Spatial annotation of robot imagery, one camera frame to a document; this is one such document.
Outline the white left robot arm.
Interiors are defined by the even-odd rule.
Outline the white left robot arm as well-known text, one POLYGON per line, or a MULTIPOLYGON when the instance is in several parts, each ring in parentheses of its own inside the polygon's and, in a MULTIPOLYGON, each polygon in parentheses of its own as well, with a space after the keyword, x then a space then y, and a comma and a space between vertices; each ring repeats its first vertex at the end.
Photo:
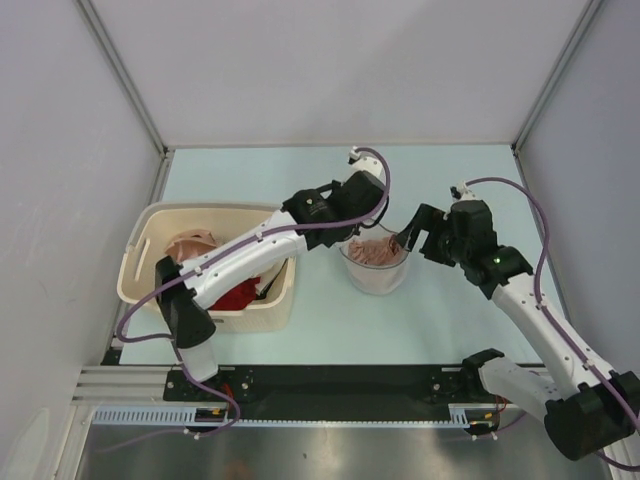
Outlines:
POLYGON ((169 256, 158 261, 157 304, 186 370, 187 389, 207 400, 221 387, 210 307, 275 263, 345 241, 384 207, 388 195, 387 180, 359 170, 344 182, 296 192, 259 226, 206 255, 182 264, 169 256))

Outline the aluminium frame rail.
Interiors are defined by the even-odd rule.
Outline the aluminium frame rail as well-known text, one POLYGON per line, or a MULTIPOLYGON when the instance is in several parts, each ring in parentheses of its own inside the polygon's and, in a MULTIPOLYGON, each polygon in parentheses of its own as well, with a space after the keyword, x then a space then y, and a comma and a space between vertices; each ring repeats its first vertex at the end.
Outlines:
POLYGON ((79 375, 73 405, 159 405, 168 366, 88 366, 79 375))

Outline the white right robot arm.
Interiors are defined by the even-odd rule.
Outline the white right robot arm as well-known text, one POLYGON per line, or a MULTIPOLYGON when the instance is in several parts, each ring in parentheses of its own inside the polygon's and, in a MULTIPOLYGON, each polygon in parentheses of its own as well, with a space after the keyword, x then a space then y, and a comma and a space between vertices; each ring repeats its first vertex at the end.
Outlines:
POLYGON ((501 245, 489 206, 462 199, 448 211, 422 204, 397 242, 411 251, 427 234, 420 254, 460 266, 469 283, 505 313, 542 360, 548 374, 534 374, 497 350, 464 360, 463 393, 473 401, 503 397, 544 425, 566 458, 579 460, 638 430, 639 379, 620 374, 550 306, 532 266, 512 246, 501 245))

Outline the red garment in basket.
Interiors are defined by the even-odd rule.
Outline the red garment in basket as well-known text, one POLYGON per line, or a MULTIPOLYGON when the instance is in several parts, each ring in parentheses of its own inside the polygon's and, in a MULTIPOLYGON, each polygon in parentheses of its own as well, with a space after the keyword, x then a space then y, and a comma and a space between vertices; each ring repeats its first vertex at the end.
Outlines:
POLYGON ((257 297, 256 286, 259 277, 249 278, 236 285, 221 296, 211 307, 210 311, 241 311, 251 304, 257 297))

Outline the peach garment in basket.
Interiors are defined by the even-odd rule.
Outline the peach garment in basket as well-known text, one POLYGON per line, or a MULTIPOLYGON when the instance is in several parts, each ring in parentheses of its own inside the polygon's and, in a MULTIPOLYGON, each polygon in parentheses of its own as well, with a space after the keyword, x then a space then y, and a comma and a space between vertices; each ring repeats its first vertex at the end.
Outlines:
POLYGON ((217 249, 221 243, 208 230, 195 229, 173 237, 164 253, 176 263, 183 263, 217 249))

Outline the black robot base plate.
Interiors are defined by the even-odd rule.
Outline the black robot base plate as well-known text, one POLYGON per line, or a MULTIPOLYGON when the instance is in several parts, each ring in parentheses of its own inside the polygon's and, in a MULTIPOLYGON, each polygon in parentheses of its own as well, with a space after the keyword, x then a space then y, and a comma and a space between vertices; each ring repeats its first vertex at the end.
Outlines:
POLYGON ((243 420, 437 421, 449 419, 453 405, 492 420, 506 409, 458 365, 222 366, 204 385, 230 394, 243 420))

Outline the white garment in basket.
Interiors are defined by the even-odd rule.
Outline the white garment in basket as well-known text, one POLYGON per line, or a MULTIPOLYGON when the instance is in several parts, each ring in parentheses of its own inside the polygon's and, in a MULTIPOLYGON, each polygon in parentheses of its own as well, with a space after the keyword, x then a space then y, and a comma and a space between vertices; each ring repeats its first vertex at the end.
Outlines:
POLYGON ((252 276, 254 280, 255 293, 257 299, 263 299, 266 297, 272 284, 281 273, 282 269, 286 266, 287 260, 279 260, 272 264, 264 272, 255 274, 252 276))

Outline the white mesh laundry bag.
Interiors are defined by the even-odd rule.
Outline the white mesh laundry bag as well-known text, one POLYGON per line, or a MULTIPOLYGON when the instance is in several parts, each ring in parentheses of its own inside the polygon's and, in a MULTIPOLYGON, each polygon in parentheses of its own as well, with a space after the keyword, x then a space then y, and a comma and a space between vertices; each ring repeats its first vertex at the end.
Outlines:
POLYGON ((361 291, 371 295, 387 295, 396 290, 404 281, 409 266, 408 255, 405 251, 404 259, 389 267, 369 267, 360 265, 347 257, 347 249, 354 240, 379 239, 394 236, 396 233, 378 225, 372 229, 363 229, 340 246, 340 254, 345 262, 347 273, 352 283, 361 291))

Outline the cream perforated laundry basket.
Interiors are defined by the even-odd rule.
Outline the cream perforated laundry basket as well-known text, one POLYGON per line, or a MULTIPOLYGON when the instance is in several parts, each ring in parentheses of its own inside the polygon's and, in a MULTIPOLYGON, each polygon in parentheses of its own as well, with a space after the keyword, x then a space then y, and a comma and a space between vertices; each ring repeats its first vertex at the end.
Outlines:
MULTIPOLYGON (((208 230, 226 243, 265 221, 277 207, 260 203, 155 203, 139 217, 126 246, 117 281, 120 299, 137 303, 155 288, 155 265, 176 235, 208 230)), ((209 313, 221 333, 269 332, 284 328, 290 318, 296 260, 287 260, 267 295, 241 311, 209 313)))

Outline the pink bra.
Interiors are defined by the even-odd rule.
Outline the pink bra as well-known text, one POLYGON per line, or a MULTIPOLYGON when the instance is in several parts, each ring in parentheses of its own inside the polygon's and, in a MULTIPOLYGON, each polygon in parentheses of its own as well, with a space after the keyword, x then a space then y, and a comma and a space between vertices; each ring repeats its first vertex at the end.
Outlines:
POLYGON ((360 265, 389 267, 400 263, 405 257, 405 251, 396 242, 394 236, 387 236, 350 242, 347 257, 360 265))

